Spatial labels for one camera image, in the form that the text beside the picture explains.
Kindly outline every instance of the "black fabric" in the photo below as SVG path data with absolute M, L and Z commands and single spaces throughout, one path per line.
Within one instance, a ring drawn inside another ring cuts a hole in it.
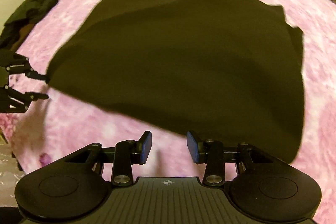
M 37 24 L 58 3 L 58 0 L 26 0 L 8 18 L 0 35 L 0 48 L 10 49 L 20 38 L 20 29 Z
M 258 0 L 102 0 L 47 74 L 105 110 L 291 162 L 303 128 L 302 35 L 281 6 Z

